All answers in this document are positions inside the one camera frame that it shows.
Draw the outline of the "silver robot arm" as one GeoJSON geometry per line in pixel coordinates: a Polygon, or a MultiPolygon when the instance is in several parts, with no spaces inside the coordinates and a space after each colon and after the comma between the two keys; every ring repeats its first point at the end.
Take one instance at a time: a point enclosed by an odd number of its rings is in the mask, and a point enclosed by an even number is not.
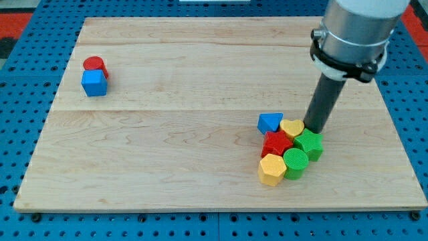
{"type": "Polygon", "coordinates": [[[329,79],[370,82],[387,60],[389,38],[409,0],[330,0],[312,30],[310,56],[329,79]]]}

